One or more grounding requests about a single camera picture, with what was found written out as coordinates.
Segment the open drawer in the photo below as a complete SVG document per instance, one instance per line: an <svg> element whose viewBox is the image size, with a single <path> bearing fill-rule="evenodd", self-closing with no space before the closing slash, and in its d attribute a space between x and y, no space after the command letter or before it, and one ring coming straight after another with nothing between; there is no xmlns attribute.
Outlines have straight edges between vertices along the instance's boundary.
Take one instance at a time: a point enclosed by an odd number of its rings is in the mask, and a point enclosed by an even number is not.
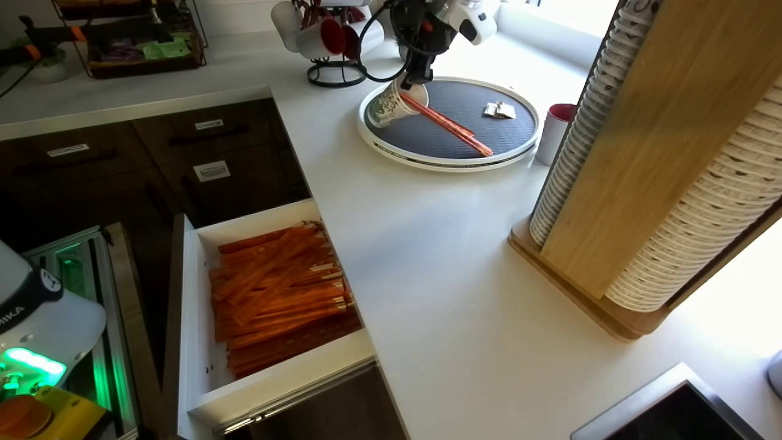
<svg viewBox="0 0 782 440"><path fill-rule="evenodd" d="M211 306L211 269L217 247L265 232L320 221L313 200L261 211L211 228L193 229L183 221L182 284L175 282L169 306L169 340L178 360L167 360L167 395L177 405L177 434L222 437L248 423L259 423L332 383L374 365L374 349L364 329L331 340L315 349L234 379L227 368L225 344L216 340Z"/></svg>

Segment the white countertop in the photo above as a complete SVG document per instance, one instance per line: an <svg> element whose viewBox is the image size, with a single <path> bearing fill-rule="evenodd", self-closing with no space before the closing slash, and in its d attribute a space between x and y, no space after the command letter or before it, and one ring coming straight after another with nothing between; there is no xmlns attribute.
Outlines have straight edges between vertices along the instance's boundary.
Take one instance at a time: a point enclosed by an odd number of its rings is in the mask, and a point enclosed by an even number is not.
<svg viewBox="0 0 782 440"><path fill-rule="evenodd" d="M274 95L412 437L567 437L679 361L762 437L782 437L782 400L762 376L782 349L782 225L658 333L623 343L506 241L547 169L407 169L358 135L358 106L377 84L313 87L308 60L277 34L211 45L199 70L28 81L0 101L0 139ZM577 101L585 81L509 40L450 52L436 74L514 85L540 115Z"/></svg>

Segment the dark cabinet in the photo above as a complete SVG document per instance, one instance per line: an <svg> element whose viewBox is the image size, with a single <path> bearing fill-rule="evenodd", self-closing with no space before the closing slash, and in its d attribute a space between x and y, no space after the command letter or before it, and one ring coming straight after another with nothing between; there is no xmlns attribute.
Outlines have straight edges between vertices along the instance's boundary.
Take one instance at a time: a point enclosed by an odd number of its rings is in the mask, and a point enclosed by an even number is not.
<svg viewBox="0 0 782 440"><path fill-rule="evenodd" d="M175 214L208 225L308 197L274 101L0 142L0 240L123 222L161 367Z"/></svg>

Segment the wooden stand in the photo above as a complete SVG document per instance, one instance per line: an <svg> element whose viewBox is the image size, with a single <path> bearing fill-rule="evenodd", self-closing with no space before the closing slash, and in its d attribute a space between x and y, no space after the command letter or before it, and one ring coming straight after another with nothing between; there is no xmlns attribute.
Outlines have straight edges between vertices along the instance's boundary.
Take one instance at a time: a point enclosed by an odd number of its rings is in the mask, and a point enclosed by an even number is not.
<svg viewBox="0 0 782 440"><path fill-rule="evenodd" d="M731 256L782 214L775 203L655 312L603 299L683 194L782 74L782 3L666 0L542 247L519 225L511 241L599 322L652 333Z"/></svg>

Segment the cable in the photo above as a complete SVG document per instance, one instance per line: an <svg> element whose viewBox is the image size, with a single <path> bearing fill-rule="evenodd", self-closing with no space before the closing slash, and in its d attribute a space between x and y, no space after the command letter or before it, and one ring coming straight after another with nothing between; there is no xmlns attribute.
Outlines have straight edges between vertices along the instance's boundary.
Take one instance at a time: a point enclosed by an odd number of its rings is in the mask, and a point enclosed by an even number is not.
<svg viewBox="0 0 782 440"><path fill-rule="evenodd" d="M39 59L32 60L32 64L23 70L23 75L16 78L16 81L0 93L0 101L2 101L7 93L12 93L12 90L29 75L29 70L32 70L34 67L39 67Z"/></svg>
<svg viewBox="0 0 782 440"><path fill-rule="evenodd" d="M386 0L377 13L373 13L373 16L368 19L363 34L359 34L359 69L368 78L373 78L374 84L390 84L390 81L396 81L407 69L409 69L409 60L412 60L412 52L407 52L407 60L401 64L401 69L395 74L395 75L373 75L368 64L363 60L363 46L364 46L364 37L373 27L373 21L377 21L381 16L381 13L386 13L392 7L392 3L396 0Z"/></svg>

